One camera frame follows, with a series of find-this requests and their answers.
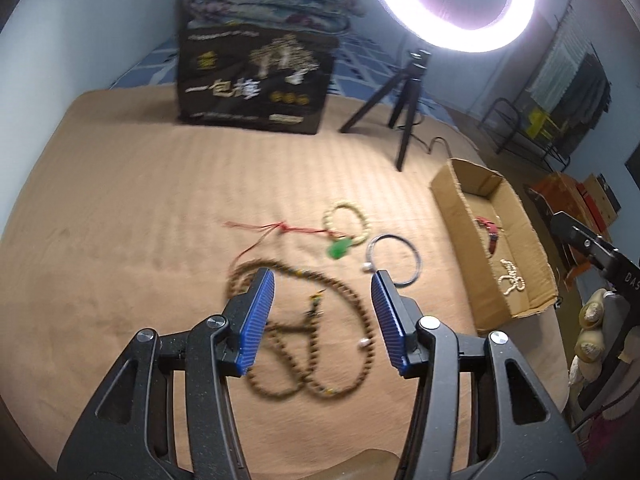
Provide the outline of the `red string jade pendant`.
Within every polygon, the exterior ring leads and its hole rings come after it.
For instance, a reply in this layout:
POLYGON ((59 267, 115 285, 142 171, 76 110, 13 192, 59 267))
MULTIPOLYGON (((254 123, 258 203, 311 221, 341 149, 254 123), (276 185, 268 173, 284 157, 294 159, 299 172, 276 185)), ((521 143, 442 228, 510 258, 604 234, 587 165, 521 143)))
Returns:
POLYGON ((226 221, 224 222, 224 227, 227 229, 237 229, 247 232, 255 232, 258 233, 258 239, 254 241, 253 244, 247 246, 241 250, 238 255, 234 258, 235 261, 241 260, 245 255, 249 254, 252 250, 257 248, 262 242, 271 234, 284 235, 288 233, 296 233, 296 234, 308 234, 308 235, 322 235, 327 238, 331 238, 333 235, 336 235, 334 238, 334 242, 343 243, 346 248, 351 248, 355 245, 354 238, 352 236, 346 235, 345 233, 335 232, 330 229, 315 229, 315 228, 302 228, 301 226, 291 226, 288 222, 282 220, 278 222, 271 222, 266 224, 249 224, 243 222, 235 222, 235 221, 226 221))

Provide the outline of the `cardboard boxes on table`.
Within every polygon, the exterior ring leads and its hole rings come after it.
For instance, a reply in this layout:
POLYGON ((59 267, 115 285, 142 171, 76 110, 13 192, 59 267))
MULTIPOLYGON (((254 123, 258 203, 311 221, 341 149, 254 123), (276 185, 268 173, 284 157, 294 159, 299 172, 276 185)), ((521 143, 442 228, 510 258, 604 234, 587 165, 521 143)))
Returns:
POLYGON ((617 219, 622 206, 604 175, 590 174, 585 181, 578 182, 576 188, 598 229, 605 232, 617 219))

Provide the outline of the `orange covered low table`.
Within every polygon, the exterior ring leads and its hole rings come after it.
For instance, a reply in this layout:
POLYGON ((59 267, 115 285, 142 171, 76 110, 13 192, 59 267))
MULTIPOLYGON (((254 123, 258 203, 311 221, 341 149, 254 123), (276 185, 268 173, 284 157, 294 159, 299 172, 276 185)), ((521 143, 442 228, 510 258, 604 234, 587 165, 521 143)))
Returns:
POLYGON ((582 223, 590 219, 590 211, 578 192, 577 181, 562 172, 548 174, 533 185, 526 184, 525 193, 532 200, 541 196, 552 212, 564 211, 582 223))

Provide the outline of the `beige slippers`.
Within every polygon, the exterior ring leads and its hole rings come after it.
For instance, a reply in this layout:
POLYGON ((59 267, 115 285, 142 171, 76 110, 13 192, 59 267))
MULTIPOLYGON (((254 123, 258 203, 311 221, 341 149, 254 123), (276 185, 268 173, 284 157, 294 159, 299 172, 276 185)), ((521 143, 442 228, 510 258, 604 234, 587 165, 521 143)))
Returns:
POLYGON ((568 371, 570 387, 594 382, 622 326, 622 315, 614 292, 597 289, 578 314, 580 333, 568 371))

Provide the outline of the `cardboard box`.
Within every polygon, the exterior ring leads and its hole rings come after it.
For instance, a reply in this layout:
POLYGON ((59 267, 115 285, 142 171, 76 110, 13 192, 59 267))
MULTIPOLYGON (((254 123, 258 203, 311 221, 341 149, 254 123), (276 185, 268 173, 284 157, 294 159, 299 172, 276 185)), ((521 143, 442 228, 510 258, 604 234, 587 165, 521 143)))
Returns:
POLYGON ((505 177, 452 158, 435 174, 431 191, 479 333, 544 313, 555 304, 558 286, 547 253, 505 177))

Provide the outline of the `yellow box on rack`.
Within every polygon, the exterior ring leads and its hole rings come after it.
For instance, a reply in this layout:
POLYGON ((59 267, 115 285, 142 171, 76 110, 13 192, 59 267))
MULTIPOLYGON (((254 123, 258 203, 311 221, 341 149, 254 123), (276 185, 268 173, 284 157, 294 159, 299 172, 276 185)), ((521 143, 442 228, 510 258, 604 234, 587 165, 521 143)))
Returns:
POLYGON ((526 136, 534 141, 551 142, 559 139, 563 131, 555 125, 550 115, 539 107, 535 107, 528 115, 528 126, 525 129, 526 136))

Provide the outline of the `black clothes rack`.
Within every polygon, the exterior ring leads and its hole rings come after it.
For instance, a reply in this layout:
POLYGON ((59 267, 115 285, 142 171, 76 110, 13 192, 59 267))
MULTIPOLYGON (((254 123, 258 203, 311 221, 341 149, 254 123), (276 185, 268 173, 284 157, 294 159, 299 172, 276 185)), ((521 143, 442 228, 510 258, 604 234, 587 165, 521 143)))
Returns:
POLYGON ((567 170, 572 154, 611 106, 612 82, 568 0, 539 63, 513 97, 499 96, 477 124, 495 153, 518 156, 546 170, 567 170), (528 115, 539 107, 563 131, 551 142, 526 136, 528 115))

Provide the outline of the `black mini tripod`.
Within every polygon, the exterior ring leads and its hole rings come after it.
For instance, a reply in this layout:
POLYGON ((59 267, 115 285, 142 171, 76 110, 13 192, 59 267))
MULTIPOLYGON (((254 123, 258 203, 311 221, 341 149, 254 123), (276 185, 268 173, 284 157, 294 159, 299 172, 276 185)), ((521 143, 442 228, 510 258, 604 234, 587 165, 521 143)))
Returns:
POLYGON ((379 88, 340 128, 340 133, 349 133, 352 127, 356 125, 357 122, 360 122, 373 107, 380 104, 382 99, 389 96, 398 86, 401 86, 399 96, 387 122, 387 127, 393 129, 397 126, 401 113, 406 113, 405 123, 402 126, 400 145, 395 160, 395 168, 399 172, 404 168, 414 120, 418 112, 422 80, 426 74, 428 63, 430 62, 431 53, 427 50, 417 50, 410 52, 409 58, 408 64, 386 81, 386 84, 379 88))

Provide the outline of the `black printed snack bag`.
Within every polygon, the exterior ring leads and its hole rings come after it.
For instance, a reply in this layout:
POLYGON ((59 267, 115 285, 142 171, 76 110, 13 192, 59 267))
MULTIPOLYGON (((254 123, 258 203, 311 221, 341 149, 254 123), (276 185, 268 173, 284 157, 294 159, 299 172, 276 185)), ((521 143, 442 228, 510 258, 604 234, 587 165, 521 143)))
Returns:
POLYGON ((331 35, 255 25, 179 32, 179 117, 195 125, 315 134, 329 93, 331 35))

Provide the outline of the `blue checked bedsheet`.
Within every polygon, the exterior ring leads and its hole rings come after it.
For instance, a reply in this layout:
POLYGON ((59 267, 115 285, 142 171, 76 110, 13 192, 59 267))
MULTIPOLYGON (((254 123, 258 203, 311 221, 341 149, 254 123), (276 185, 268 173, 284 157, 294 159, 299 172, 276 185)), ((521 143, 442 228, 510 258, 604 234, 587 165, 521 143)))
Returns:
MULTIPOLYGON (((336 37, 334 66, 327 96, 367 101, 396 74, 392 58, 375 42, 348 32, 336 37)), ((175 84, 179 39, 168 40, 120 76, 114 86, 130 89, 175 84)))

